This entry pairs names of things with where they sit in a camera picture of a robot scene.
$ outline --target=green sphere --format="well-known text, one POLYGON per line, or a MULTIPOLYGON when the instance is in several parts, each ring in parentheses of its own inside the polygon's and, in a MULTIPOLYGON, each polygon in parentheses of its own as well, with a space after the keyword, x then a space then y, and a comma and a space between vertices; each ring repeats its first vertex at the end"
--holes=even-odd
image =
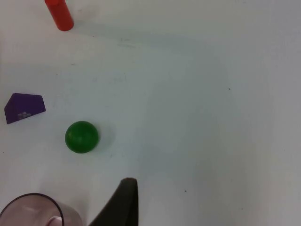
POLYGON ((68 148, 76 153, 87 153, 96 147, 98 132, 94 125, 87 121, 77 121, 66 131, 65 142, 68 148))

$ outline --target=cup rim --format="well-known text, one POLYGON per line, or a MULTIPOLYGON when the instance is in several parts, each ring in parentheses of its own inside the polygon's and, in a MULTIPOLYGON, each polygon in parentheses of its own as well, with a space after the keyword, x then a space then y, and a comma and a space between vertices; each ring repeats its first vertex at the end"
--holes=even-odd
POLYGON ((1 213, 0 213, 0 217, 2 216, 2 214, 5 212, 5 210, 6 210, 13 202, 15 202, 15 201, 17 201, 18 199, 21 199, 21 198, 23 198, 23 197, 25 197, 25 196, 30 196, 30 195, 39 195, 39 196, 42 196, 42 197, 44 197, 44 198, 49 199, 49 200, 57 207, 57 209, 58 209, 58 211, 59 211, 59 213, 60 213, 60 215, 61 215, 61 218, 62 218, 62 226, 65 225, 64 217, 63 217, 63 212, 62 212, 62 209, 60 208, 60 206, 58 205, 58 203, 57 203, 53 198, 49 197, 48 195, 41 194, 41 193, 27 193, 27 194, 23 194, 23 195, 21 195, 21 196, 16 197, 15 199, 13 199, 12 201, 10 201, 10 202, 3 208, 3 210, 2 210, 1 213))

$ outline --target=pink object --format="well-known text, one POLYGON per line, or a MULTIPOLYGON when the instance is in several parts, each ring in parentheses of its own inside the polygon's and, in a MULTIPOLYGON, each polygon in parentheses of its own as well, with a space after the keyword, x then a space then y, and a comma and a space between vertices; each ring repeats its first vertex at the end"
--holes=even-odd
POLYGON ((0 226, 82 226, 71 207, 44 194, 30 193, 11 201, 0 213, 0 226))

